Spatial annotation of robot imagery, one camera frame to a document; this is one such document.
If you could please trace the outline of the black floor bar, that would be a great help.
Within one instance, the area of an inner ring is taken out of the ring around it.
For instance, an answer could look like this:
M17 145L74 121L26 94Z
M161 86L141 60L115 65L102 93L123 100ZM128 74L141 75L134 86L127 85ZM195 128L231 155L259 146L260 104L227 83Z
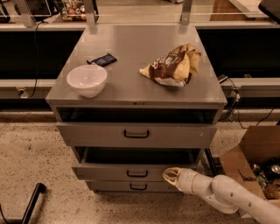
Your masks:
M212 153L211 153L209 148L205 149L205 154L206 154L206 158L207 158L207 161L209 163L209 167L211 169L211 172L212 172L213 176L215 177L215 176L218 175L218 172L217 172L217 169L216 169L214 158L213 158Z
M24 215L20 219L6 219L4 217L4 213L2 208L0 207L0 224L28 224L33 210L36 206L37 200L40 194L44 194L46 192L46 186L43 183L37 183L31 195L31 198L28 202L27 208L24 211Z

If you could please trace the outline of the grey drawer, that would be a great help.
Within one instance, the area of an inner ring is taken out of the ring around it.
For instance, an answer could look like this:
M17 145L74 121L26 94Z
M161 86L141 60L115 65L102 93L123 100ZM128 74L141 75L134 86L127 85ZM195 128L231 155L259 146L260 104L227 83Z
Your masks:
M73 166L78 179L93 181L162 181L170 167L196 168L200 149L86 147Z
M179 190L163 182L144 181L87 181L88 188L95 193L105 192L145 192L145 193L178 193Z
M131 148L207 148L216 128L213 125L58 122L69 146Z

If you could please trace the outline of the grey top drawer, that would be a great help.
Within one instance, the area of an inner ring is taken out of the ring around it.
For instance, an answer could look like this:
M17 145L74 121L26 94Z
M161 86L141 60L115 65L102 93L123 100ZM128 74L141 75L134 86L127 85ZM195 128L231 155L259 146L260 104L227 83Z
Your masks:
M131 148L207 148L216 128L213 125L58 122L69 146Z

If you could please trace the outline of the grey metal drawer cabinet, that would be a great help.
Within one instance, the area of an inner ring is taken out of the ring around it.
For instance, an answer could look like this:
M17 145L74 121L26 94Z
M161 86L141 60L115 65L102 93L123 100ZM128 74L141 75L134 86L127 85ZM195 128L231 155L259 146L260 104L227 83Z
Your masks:
M84 31L46 97L58 122L165 123L215 125L227 102L212 65L203 54L199 73L185 87L163 87L139 70L185 43L204 46L196 29L182 25L98 25ZM94 98L75 93L67 84L74 68L104 53L117 61L107 66L105 88ZM70 146L78 162L86 147Z

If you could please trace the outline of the black monitor top right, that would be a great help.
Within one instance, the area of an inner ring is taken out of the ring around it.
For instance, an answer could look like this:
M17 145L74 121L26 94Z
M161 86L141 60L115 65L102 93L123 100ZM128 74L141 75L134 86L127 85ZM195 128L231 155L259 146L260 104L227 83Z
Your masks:
M261 0L258 8L280 25L280 0Z

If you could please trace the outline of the cardboard box with cans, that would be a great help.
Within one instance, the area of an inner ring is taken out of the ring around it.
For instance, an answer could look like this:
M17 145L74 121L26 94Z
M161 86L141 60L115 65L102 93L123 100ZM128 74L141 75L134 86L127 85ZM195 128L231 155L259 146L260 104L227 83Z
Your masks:
M226 175L247 190L279 207L278 199L267 199L254 178L249 162L266 164L270 159L280 157L280 126L250 126L241 141L220 156Z

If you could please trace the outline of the brown yellow chip bag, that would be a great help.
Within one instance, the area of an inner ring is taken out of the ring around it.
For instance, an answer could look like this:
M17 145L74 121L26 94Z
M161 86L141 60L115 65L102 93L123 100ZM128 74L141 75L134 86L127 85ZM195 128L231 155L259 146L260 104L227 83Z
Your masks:
M139 72L160 85L183 88L199 73L200 56L200 51L187 43L155 59Z

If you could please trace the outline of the snack basket on counter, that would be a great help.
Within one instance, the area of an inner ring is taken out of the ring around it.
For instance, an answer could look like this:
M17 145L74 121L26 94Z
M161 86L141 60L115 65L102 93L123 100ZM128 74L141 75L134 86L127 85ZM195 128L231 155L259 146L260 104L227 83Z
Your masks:
M86 21L86 10L83 0L62 0L61 16L64 21Z

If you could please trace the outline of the white bowl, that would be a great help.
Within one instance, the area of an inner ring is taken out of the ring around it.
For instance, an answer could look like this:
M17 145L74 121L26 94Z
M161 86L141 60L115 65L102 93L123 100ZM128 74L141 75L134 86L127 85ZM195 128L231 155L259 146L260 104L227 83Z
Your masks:
M73 69L67 75L66 81L78 95L92 98L104 89L107 78L107 71L103 67L83 65Z

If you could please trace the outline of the black floor bar left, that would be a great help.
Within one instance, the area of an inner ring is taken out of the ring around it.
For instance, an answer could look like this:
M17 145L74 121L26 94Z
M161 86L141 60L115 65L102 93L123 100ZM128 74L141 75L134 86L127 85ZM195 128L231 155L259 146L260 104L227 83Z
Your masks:
M20 219L6 219L4 217L4 213L2 208L0 207L0 224L28 224L33 210L36 206L37 200L40 194L44 194L46 192L46 186L43 183L37 183L31 195L31 198L28 202L27 208L24 211L24 215Z

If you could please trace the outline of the dark blue snack bar wrapper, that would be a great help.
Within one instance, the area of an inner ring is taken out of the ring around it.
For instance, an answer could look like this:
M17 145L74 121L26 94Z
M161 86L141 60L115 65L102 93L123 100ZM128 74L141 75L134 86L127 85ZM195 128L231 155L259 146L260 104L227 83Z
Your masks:
M117 61L117 58L112 56L110 53L107 53L105 55L102 55L101 57L98 57L96 59L88 60L87 63L89 65L97 65L100 67L105 67L111 63L114 63Z

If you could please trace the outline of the grey bottom drawer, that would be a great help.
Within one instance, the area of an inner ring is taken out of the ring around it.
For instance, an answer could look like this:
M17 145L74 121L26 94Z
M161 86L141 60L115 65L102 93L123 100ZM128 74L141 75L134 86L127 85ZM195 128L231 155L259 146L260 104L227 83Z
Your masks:
M88 188L95 193L105 192L145 192L145 193L178 193L179 190L163 182L144 181L87 181Z

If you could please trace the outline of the black floor bar right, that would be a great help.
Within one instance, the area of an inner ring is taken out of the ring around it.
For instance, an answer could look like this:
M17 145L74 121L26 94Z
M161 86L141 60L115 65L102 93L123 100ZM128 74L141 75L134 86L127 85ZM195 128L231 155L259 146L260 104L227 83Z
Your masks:
M214 158L213 158L212 153L211 153L209 148L205 149L205 154L206 154L206 158L207 158L207 161L209 163L209 167L211 169L211 172L212 172L213 176L215 177L215 176L218 175L218 172L217 172L217 169L216 169Z

